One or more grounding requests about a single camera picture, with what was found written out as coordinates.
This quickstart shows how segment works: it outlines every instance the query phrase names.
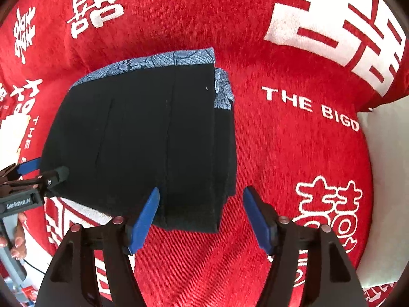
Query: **red bedding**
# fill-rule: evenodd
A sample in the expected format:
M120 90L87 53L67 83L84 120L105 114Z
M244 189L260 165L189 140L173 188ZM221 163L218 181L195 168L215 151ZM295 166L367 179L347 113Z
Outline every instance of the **red bedding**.
M9 94L0 115L31 115L21 144L21 161L29 160L41 155L82 76L127 58L213 47L236 99L238 196L218 235L153 227L134 269L148 306L254 306L270 264L242 207L249 184L300 224L330 224L359 262L373 192L356 112L406 93L405 43L382 0L19 0L0 28L0 82ZM62 199L27 217L50 253L72 223L108 220Z

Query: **white pillow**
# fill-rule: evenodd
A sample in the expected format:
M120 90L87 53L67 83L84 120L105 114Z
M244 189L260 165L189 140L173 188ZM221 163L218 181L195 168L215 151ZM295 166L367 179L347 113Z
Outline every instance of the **white pillow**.
M362 287L396 282L409 260L409 97L358 113L373 175L373 215L357 274Z

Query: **black cloth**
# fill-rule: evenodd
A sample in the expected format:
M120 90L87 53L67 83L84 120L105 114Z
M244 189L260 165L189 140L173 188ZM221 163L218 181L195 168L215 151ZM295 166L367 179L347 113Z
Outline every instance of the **black cloth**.
M67 166L68 180L53 191L111 216L129 215L158 187L155 225L217 232L237 162L233 110L214 109L214 77L213 64L170 66L73 87L41 172Z

